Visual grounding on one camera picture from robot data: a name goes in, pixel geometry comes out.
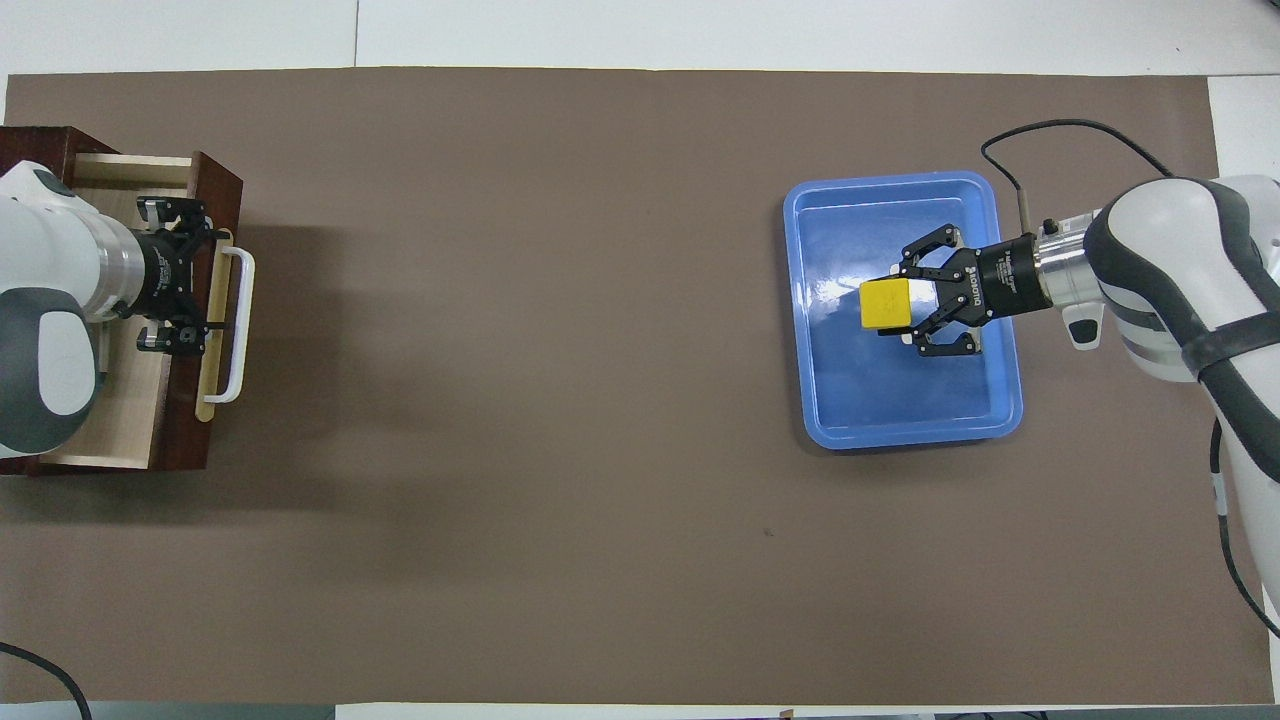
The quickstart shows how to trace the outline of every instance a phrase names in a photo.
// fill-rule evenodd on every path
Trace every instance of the brown mat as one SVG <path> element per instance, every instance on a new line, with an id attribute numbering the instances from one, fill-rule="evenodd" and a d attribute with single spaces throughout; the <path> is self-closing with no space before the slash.
<path id="1" fill-rule="evenodd" d="M 358 69 L 15 77 L 10 124 L 244 178 L 246 395 L 211 470 L 0 482 L 0 632 L 95 698 L 1270 700 L 1207 404 L 1016 322 L 1027 415 L 832 455 L 780 208 L 1114 123 L 1215 174 L 1202 78 Z M 1059 129 L 1037 217 L 1148 176 Z M 5 700 L 58 697 L 6 669 Z"/>

